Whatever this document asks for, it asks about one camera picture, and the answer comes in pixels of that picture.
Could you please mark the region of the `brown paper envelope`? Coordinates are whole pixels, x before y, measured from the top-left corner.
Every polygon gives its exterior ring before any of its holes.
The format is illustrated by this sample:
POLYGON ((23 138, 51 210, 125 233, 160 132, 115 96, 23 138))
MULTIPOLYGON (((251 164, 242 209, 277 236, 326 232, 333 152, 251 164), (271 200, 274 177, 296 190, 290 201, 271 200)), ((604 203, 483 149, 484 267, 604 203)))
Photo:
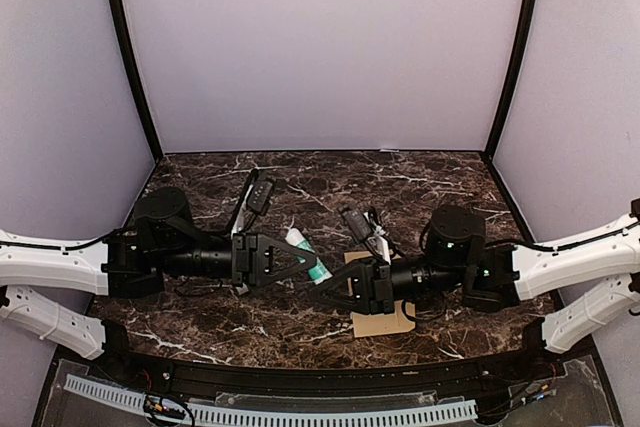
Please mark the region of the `brown paper envelope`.
POLYGON ((403 334, 416 328, 416 323, 402 312, 400 301, 395 302, 395 310, 391 314, 364 315, 352 312, 350 318, 355 338, 403 334))

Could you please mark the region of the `small grey glue cap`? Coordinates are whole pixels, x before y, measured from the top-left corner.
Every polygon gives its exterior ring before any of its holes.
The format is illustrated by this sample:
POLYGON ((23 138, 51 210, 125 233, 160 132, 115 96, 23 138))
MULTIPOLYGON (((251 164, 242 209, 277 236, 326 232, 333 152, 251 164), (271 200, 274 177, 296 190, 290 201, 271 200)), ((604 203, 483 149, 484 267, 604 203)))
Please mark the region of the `small grey glue cap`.
POLYGON ((245 295, 249 292, 249 288, 246 285, 236 287, 235 290, 239 295, 245 295))

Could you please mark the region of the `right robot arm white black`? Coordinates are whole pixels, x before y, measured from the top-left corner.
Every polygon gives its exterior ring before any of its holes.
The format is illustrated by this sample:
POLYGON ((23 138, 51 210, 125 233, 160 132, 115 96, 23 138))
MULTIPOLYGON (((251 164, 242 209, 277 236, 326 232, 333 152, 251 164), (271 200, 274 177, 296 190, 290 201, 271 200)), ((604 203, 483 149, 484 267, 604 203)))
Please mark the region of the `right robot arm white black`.
POLYGON ((639 202, 591 231, 544 244, 488 241, 482 216, 443 205, 423 228, 420 255, 390 261, 355 259, 313 287, 316 302, 359 314, 391 314, 431 292, 459 289, 461 303, 494 313, 541 294, 586 281, 595 286, 525 329, 529 343, 510 360, 521 381, 534 379, 549 352, 569 351, 584 337, 639 305, 639 202))

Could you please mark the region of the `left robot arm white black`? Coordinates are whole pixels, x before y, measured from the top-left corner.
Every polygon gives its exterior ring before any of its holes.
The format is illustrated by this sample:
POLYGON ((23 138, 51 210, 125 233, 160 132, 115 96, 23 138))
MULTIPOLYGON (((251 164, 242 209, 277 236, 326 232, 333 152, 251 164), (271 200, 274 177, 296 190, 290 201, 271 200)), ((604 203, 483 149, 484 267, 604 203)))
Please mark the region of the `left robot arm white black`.
POLYGON ((141 374, 117 322, 88 317, 37 293, 39 287, 136 299, 160 293, 166 277, 207 278, 263 287, 315 266, 314 253, 263 234, 198 228, 186 195, 161 188, 134 209, 130 227, 86 241, 1 235, 1 318, 63 346, 120 383, 141 374))

